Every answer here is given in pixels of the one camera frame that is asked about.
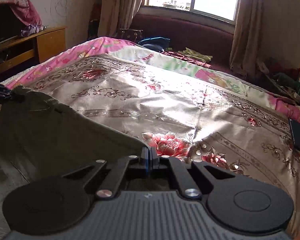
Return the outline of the olive green pants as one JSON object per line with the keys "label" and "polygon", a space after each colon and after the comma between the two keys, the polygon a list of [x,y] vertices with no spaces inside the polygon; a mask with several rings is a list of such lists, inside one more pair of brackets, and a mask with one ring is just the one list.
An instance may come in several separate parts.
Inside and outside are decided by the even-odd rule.
{"label": "olive green pants", "polygon": [[48,94],[21,86],[12,93],[0,109],[0,238],[9,232],[2,204],[12,190],[98,159],[138,155],[145,146]]}

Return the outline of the wooden tv cabinet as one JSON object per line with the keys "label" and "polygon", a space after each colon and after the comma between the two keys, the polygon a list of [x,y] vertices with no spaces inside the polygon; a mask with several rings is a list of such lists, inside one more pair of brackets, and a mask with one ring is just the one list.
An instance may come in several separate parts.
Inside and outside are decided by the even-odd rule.
{"label": "wooden tv cabinet", "polygon": [[0,82],[65,51],[66,27],[47,28],[28,37],[0,42]]}

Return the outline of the floral satin bedspread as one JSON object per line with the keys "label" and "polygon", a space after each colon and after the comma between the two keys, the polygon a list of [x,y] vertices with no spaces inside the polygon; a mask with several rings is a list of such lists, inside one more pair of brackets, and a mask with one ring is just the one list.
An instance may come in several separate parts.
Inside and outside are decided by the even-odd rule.
{"label": "floral satin bedspread", "polygon": [[289,117],[194,77],[112,56],[86,57],[25,87],[183,161],[199,158],[293,198],[300,233],[300,151]]}

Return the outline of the black television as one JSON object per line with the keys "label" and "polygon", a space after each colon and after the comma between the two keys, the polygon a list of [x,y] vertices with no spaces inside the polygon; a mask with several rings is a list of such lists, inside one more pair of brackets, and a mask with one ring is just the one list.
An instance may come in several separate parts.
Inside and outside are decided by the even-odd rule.
{"label": "black television", "polygon": [[8,5],[0,5],[0,42],[18,36],[25,24],[15,16]]}

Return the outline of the pink cartoon quilt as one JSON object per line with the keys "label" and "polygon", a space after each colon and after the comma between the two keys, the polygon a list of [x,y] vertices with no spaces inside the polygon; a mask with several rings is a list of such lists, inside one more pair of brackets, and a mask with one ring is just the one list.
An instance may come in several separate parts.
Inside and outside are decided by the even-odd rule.
{"label": "pink cartoon quilt", "polygon": [[17,85],[25,85],[39,79],[53,70],[62,69],[69,63],[74,63],[85,57],[102,54],[196,77],[239,94],[260,106],[271,108],[300,122],[300,106],[295,105],[288,98],[269,92],[261,87],[244,81],[240,77],[235,77],[232,74],[225,73],[221,70],[213,70],[209,64],[198,66],[170,55],[143,48],[130,41],[109,37],[96,38],[76,45],[51,57],[43,63],[37,64],[8,78],[3,81],[2,84],[8,88],[13,88]]}

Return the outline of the yellow green cloth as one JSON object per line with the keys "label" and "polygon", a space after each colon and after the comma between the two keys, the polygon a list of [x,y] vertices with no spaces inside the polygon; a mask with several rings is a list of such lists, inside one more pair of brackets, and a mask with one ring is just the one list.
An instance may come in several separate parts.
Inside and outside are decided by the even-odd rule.
{"label": "yellow green cloth", "polygon": [[179,54],[184,55],[185,57],[192,58],[197,61],[202,61],[202,62],[211,62],[213,59],[213,56],[210,55],[203,55],[195,50],[192,50],[190,48],[186,48],[185,50],[178,51]]}

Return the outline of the right beige curtain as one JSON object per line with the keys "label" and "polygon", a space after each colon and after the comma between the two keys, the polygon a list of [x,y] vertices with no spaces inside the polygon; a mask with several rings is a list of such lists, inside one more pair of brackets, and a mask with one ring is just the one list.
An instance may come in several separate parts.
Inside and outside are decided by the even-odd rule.
{"label": "right beige curtain", "polygon": [[230,53],[230,68],[249,79],[256,77],[256,60],[260,47],[263,0],[239,0]]}

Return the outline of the beige curtain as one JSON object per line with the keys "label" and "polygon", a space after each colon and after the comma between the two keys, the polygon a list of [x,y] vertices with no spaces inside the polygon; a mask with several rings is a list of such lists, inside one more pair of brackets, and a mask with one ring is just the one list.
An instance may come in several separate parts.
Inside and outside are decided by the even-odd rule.
{"label": "beige curtain", "polygon": [[239,0],[230,53],[230,68],[249,79],[256,77],[256,60],[260,47],[263,0]]}
{"label": "beige curtain", "polygon": [[128,29],[142,0],[102,0],[98,36],[114,36],[119,29]]}

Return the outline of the maroon window bench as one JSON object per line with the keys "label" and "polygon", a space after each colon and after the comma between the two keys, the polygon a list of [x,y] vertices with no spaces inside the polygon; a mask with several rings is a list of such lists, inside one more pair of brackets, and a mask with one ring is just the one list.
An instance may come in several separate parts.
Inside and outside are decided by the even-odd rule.
{"label": "maroon window bench", "polygon": [[212,56],[210,65],[213,70],[233,73],[229,59],[234,36],[229,32],[177,18],[154,15],[136,15],[130,27],[143,30],[145,38],[169,38],[173,51],[190,48],[203,55]]}

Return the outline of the blue bag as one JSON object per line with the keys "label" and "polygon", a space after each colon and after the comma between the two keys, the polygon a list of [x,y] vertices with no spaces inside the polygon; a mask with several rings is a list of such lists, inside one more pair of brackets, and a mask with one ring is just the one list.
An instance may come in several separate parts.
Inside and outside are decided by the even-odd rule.
{"label": "blue bag", "polygon": [[164,37],[153,37],[153,38],[146,38],[138,42],[138,45],[143,46],[147,49],[156,51],[156,52],[163,52],[167,49],[170,45],[170,39]]}

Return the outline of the cluttered nightstand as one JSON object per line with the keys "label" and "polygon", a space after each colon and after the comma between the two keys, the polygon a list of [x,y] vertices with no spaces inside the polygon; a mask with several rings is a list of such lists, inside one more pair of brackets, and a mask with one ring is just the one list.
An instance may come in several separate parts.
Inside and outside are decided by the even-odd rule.
{"label": "cluttered nightstand", "polygon": [[300,68],[285,68],[274,58],[258,59],[256,65],[260,87],[300,103]]}

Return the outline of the left beige curtain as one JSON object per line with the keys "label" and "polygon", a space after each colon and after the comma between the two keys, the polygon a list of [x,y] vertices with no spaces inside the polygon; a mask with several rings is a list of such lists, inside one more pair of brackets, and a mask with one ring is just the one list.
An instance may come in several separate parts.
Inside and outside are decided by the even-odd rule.
{"label": "left beige curtain", "polygon": [[114,36],[119,29],[128,29],[142,0],[102,0],[98,36]]}

